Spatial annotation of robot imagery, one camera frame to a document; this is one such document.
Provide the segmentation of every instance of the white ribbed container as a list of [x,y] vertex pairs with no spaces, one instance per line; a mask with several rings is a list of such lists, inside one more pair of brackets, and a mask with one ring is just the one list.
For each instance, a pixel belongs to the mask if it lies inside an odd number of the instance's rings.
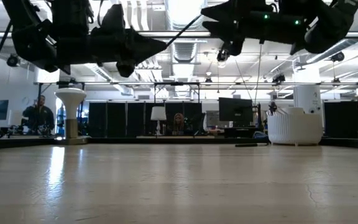
[[303,108],[283,108],[282,110],[286,114],[294,114],[294,115],[304,114]]
[[318,144],[323,136],[319,114],[283,114],[267,118],[268,138],[275,144]]

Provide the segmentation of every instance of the computer monitor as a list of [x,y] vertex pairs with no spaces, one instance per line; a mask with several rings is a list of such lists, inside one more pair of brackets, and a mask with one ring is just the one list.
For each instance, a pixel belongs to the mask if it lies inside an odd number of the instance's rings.
[[219,98],[219,120],[249,125],[254,121],[252,100]]

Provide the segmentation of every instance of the white cylinder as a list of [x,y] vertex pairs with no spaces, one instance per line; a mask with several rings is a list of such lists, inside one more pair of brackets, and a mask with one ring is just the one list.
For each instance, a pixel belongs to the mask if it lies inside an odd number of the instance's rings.
[[303,108],[283,108],[282,110],[284,111],[285,114],[294,114],[294,115],[304,114]]
[[321,95],[318,85],[300,85],[293,90],[294,106],[303,108],[306,114],[321,114]]

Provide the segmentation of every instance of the floor crack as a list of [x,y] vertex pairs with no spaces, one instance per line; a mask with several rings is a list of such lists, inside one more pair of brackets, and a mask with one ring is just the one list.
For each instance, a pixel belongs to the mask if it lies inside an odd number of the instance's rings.
[[313,203],[314,203],[314,206],[317,207],[317,202],[316,202],[316,200],[315,200],[315,199],[313,198],[313,196],[312,196],[312,193],[311,193],[311,190],[310,190],[310,186],[309,186],[308,184],[306,184],[306,187],[307,187],[307,190],[308,190],[308,192],[309,192],[309,198],[310,198],[310,200],[312,200]]

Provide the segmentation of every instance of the floor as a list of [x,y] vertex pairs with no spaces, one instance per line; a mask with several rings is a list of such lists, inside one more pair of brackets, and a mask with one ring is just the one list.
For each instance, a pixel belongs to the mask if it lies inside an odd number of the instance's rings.
[[1,149],[2,223],[358,224],[358,149]]

